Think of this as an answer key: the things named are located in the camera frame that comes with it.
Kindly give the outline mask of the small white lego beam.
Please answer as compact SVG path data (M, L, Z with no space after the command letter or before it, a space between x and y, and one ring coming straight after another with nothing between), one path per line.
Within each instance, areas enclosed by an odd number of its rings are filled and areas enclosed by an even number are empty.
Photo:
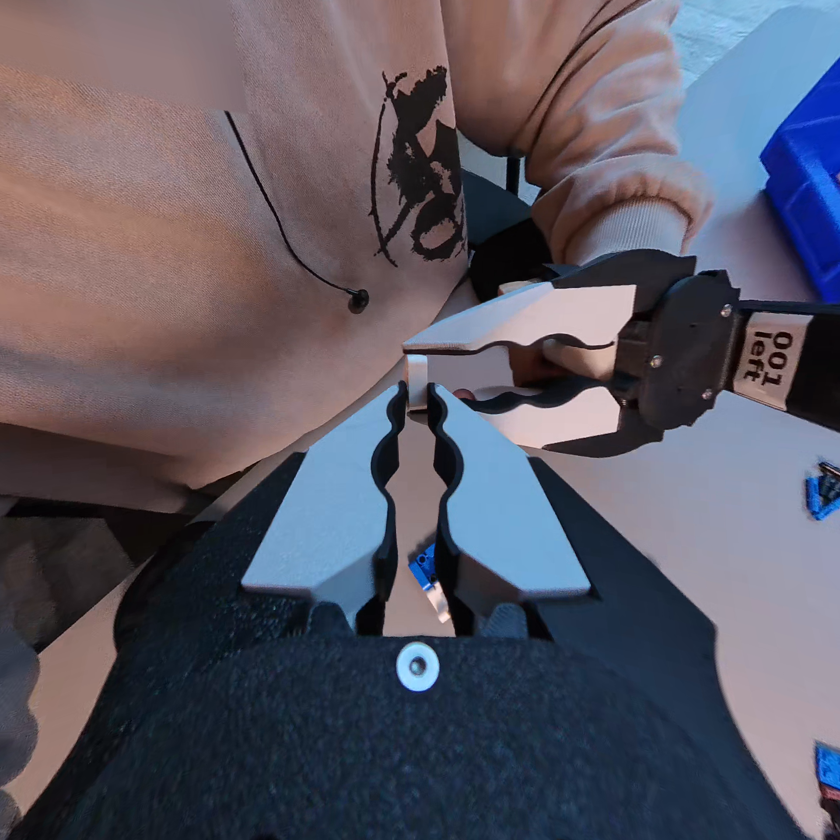
M428 358L424 354L404 355L404 381L406 383L407 410L410 413L427 411L429 384Z

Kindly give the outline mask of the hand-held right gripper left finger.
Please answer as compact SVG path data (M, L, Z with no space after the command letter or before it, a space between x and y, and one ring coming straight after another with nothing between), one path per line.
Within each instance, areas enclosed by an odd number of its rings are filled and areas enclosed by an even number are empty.
M386 485L399 466L407 386L399 382L303 456L241 585L341 608L357 634L382 634L398 561Z

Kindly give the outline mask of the blue and white lego assembly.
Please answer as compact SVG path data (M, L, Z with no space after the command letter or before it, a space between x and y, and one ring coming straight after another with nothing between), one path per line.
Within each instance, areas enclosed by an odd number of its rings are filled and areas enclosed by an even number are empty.
M441 624L449 622L448 603L436 571L433 540L429 540L409 555L408 568L432 605L438 621Z

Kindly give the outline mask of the pile of blue black lego pins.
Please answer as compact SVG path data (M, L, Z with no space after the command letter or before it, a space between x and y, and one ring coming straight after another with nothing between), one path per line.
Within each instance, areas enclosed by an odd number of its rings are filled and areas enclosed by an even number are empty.
M825 460L816 472L805 477L805 508L816 522L823 522L839 511L839 467Z

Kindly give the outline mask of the tagged blue plastic bin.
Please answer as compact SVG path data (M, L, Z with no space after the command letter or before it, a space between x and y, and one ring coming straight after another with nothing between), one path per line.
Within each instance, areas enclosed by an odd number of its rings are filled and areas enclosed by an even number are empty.
M764 192L820 301L839 302L839 61L760 154Z

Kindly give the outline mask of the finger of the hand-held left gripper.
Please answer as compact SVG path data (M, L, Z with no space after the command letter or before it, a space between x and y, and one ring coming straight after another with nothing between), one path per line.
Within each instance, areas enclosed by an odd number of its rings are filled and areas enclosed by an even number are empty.
M435 322L402 348L405 354L458 355L557 340L599 350L612 345L633 316L636 290L532 284Z
M544 388L489 386L461 400L513 444L547 448L613 434L622 408L605 384L567 377Z

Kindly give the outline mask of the person's left forearm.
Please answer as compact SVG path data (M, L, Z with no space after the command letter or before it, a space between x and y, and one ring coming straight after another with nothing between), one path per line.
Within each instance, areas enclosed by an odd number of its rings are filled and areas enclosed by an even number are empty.
M458 129L525 162L556 263L680 256L712 205L680 159L671 1L442 2Z

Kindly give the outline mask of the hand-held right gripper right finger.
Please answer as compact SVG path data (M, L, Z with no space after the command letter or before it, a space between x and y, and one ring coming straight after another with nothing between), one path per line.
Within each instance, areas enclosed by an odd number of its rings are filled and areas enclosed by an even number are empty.
M586 597L586 575L529 457L438 384L427 388L434 469L444 482L435 569L456 634L497 606Z

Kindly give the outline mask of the pile of mixed lego pieces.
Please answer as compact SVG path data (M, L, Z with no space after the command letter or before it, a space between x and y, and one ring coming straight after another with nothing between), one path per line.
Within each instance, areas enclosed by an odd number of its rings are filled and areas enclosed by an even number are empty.
M839 832L839 748L824 742L814 745L815 778L820 805Z

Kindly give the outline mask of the black office chair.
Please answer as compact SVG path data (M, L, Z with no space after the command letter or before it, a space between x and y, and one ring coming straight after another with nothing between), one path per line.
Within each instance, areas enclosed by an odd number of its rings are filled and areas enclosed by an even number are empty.
M531 207L505 188L481 175L463 169L467 241L471 248L503 230L530 219Z

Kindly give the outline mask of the person's left hand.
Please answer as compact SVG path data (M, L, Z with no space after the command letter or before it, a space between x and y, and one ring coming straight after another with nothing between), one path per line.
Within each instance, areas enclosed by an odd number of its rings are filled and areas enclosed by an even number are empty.
M513 384L540 389L553 382L578 375L599 382L612 378L617 347L576 348L546 339L528 347L511 346L508 360Z

